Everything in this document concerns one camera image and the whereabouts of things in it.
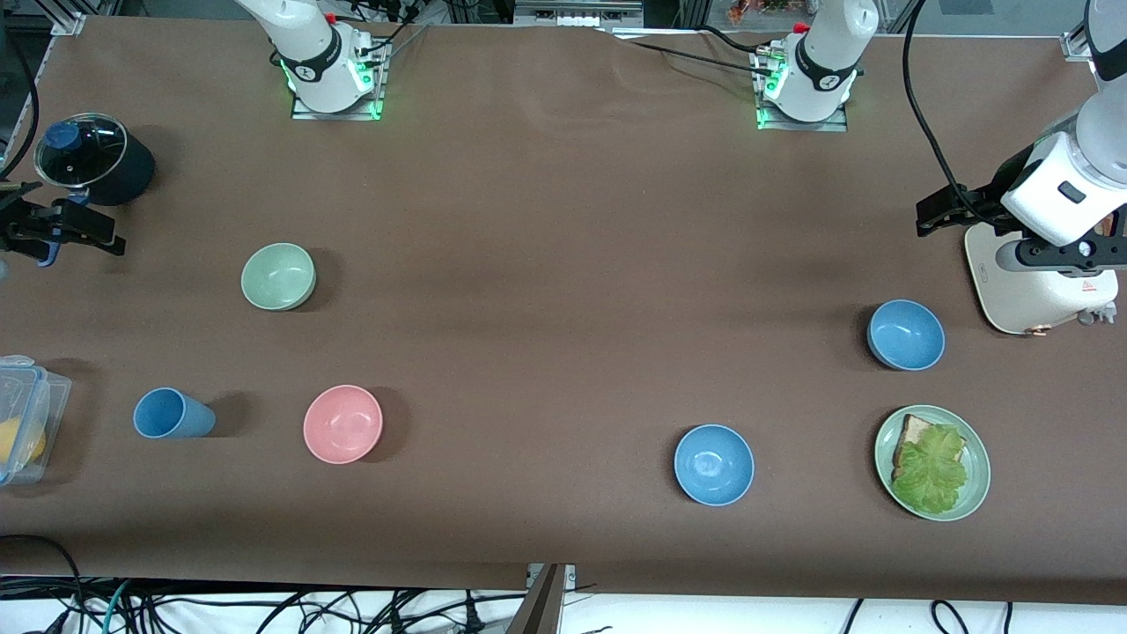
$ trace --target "green plate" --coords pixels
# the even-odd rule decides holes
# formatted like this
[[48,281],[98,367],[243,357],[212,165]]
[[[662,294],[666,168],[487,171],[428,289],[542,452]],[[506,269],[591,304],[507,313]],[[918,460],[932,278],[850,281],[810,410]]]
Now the green plate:
[[[960,461],[967,470],[967,483],[959,488],[959,501],[950,511],[938,515],[917,511],[905,504],[893,492],[893,456],[896,454],[896,444],[900,440],[900,432],[904,431],[904,417],[907,414],[915,414],[937,426],[955,426],[959,430],[959,436],[967,440],[967,448]],[[986,500],[986,492],[990,491],[990,457],[986,455],[986,447],[966,421],[942,408],[909,405],[897,410],[885,420],[885,425],[880,426],[873,456],[877,461],[877,476],[880,477],[880,483],[885,485],[888,494],[902,507],[924,519],[934,521],[961,520],[978,510],[978,507]]]

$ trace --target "robotic arm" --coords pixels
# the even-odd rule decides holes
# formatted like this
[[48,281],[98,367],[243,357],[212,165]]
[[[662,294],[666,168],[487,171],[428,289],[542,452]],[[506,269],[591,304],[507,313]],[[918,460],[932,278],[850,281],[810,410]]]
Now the robotic arm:
[[857,63],[878,23],[872,0],[826,0],[809,32],[783,39],[783,65],[764,98],[796,120],[828,118],[849,99]]
[[310,109],[340,111],[373,90],[370,34],[330,24],[316,0],[234,1],[266,29],[290,87]]
[[1089,0],[1085,27],[1099,91],[1008,160],[986,186],[944,187],[916,205],[916,230],[988,222],[1020,232],[1004,270],[1093,276],[1127,268],[1127,2]]

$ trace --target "blue bowl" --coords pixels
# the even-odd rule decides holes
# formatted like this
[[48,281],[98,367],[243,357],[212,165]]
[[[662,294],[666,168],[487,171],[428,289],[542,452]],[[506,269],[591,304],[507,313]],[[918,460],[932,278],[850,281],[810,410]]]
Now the blue bowl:
[[673,473],[693,500],[709,507],[726,507],[751,489],[755,459],[738,434],[724,426],[701,426],[677,444]]
[[914,301],[894,298],[878,307],[869,321],[869,350],[889,368],[926,370],[943,357],[946,348],[938,316]]

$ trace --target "black pot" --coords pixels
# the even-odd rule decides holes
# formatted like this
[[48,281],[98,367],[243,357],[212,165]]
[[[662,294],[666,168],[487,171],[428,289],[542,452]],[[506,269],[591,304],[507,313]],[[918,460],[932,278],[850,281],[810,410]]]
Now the black pot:
[[35,148],[35,170],[90,203],[114,206],[144,193],[152,181],[152,152],[116,118],[97,113],[53,124]]

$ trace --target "yellow fruit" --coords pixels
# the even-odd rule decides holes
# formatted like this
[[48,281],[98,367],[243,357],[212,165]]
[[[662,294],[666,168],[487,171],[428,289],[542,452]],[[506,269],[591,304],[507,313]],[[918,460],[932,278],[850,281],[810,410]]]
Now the yellow fruit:
[[[11,448],[16,446],[16,434],[19,432],[19,417],[12,417],[0,423],[0,463],[7,463],[11,456]],[[47,439],[41,434],[38,440],[35,441],[35,447],[32,449],[32,457],[28,462],[34,462],[42,456],[46,446]]]

